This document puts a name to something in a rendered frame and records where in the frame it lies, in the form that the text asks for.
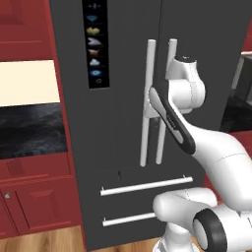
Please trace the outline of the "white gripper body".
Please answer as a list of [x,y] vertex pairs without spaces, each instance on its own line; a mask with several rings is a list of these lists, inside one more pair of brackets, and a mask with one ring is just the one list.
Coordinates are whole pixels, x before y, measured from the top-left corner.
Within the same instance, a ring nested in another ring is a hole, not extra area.
[[149,119],[159,117],[159,114],[151,106],[150,99],[147,94],[145,95],[144,101],[144,116]]

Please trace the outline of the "dark grey fridge door with display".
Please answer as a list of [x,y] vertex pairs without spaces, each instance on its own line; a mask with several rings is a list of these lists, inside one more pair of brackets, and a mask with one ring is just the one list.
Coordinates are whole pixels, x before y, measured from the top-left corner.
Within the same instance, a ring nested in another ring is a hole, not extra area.
[[107,0],[109,87],[91,90],[86,0],[50,0],[63,95],[78,172],[140,162],[147,41],[158,37],[161,0]]

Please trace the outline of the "dark grey fridge drawer front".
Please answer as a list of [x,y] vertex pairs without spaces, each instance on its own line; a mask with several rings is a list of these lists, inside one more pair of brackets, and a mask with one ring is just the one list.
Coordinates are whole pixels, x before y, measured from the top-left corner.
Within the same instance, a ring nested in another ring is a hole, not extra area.
[[157,218],[108,224],[104,217],[86,215],[84,234],[88,251],[142,241],[164,234],[165,223]]
[[[193,182],[123,194],[100,196],[100,190],[152,183],[192,176]],[[107,219],[127,215],[149,213],[153,209],[154,197],[162,192],[199,186],[204,177],[202,171],[172,171],[164,168],[126,168],[117,170],[88,170],[78,176],[82,201],[96,215]]]

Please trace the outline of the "plain dark grey fridge door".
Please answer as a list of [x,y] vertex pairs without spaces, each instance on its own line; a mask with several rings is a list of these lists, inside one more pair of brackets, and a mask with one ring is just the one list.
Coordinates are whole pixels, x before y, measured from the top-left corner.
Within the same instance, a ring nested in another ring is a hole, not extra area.
[[165,77],[168,42],[197,60],[205,84],[204,104],[186,115],[191,124],[218,130],[243,41],[252,18],[252,0],[162,0],[156,78]]

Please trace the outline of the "grey appliance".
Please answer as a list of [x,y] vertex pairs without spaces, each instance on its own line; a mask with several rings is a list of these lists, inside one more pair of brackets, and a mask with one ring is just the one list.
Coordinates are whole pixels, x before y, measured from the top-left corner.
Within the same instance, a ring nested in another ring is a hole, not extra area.
[[238,61],[231,89],[234,94],[246,100],[252,87],[252,55],[242,55]]

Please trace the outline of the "red drawer front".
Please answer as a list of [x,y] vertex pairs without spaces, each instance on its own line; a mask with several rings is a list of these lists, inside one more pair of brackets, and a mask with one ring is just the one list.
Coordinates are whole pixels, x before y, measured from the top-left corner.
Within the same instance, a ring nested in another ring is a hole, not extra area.
[[69,175],[66,153],[0,159],[0,180]]

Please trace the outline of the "red base cupboard door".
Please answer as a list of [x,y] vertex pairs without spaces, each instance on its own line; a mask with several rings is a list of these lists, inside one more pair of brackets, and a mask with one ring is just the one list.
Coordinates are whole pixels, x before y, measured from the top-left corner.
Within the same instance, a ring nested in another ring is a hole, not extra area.
[[17,236],[15,225],[0,194],[0,239]]
[[71,181],[38,182],[25,185],[15,193],[29,232],[80,223],[78,195]]

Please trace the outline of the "red wall cupboard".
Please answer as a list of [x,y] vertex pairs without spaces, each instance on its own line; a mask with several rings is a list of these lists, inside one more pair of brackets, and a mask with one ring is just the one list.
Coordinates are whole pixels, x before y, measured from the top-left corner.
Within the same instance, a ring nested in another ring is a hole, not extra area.
[[52,58],[48,0],[0,0],[0,61]]
[[250,23],[248,26],[248,30],[247,30],[247,34],[244,40],[242,51],[243,52],[252,51],[252,19],[250,20]]

